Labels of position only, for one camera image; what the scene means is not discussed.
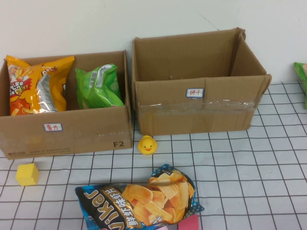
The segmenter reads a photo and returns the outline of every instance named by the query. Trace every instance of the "yellow block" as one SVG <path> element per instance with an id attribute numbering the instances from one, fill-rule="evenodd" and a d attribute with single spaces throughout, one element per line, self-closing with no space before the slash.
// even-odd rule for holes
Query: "yellow block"
<path id="1" fill-rule="evenodd" d="M 16 180 L 21 186 L 36 185 L 39 171 L 34 163 L 18 166 Z"/>

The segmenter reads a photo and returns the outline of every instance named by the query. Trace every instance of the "chip bag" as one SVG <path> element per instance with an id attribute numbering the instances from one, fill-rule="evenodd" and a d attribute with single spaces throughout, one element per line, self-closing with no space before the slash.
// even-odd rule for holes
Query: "chip bag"
<path id="1" fill-rule="evenodd" d="M 307 92 L 307 64 L 304 63 L 294 63 L 294 67 L 300 76 L 300 78 L 303 80 L 303 90 L 306 93 Z M 305 97 L 305 109 L 307 109 L 307 95 Z"/>
<path id="2" fill-rule="evenodd" d="M 77 97 L 82 109 L 123 106 L 114 64 L 85 72 L 76 69 Z"/>
<path id="3" fill-rule="evenodd" d="M 100 184 L 75 192 L 88 230 L 155 230 L 204 210 L 193 181 L 168 164 L 152 174 L 147 186 Z"/>
<path id="4" fill-rule="evenodd" d="M 10 76 L 11 115 L 66 110 L 64 88 L 74 57 L 30 66 L 6 56 Z"/>

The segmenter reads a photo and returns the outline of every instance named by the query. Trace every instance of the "green snack bag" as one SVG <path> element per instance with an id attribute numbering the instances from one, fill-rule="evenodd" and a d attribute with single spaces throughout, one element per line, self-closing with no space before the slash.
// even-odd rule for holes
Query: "green snack bag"
<path id="1" fill-rule="evenodd" d="M 76 69 L 77 97 L 82 109 L 123 106 L 114 64 L 91 72 Z"/>
<path id="2" fill-rule="evenodd" d="M 303 80 L 303 91 L 307 92 L 307 64 L 304 63 L 294 63 L 294 67 L 300 76 L 300 78 Z M 305 98 L 305 109 L 307 109 L 307 96 Z"/>

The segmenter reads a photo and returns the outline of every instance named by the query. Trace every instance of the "orange snack bag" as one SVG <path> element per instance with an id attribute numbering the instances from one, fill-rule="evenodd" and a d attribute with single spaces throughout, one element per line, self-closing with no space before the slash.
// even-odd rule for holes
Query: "orange snack bag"
<path id="1" fill-rule="evenodd" d="M 30 66 L 6 56 L 10 76 L 11 115 L 66 110 L 65 82 L 74 56 Z"/>

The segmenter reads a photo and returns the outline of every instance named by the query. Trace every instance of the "open cardboard box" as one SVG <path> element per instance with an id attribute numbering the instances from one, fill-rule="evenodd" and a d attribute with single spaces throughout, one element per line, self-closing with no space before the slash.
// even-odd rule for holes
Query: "open cardboard box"
<path id="1" fill-rule="evenodd" d="M 133 41 L 143 135 L 246 130 L 271 79 L 240 28 Z"/>
<path id="2" fill-rule="evenodd" d="M 10 116 L 9 75 L 6 61 L 0 71 L 0 150 L 8 159 L 55 156 L 132 147 L 126 52 L 74 55 L 67 76 L 67 111 Z M 30 65 L 63 58 L 24 59 Z M 92 71 L 98 66 L 117 66 L 118 83 L 125 106 L 79 110 L 75 68 Z"/>

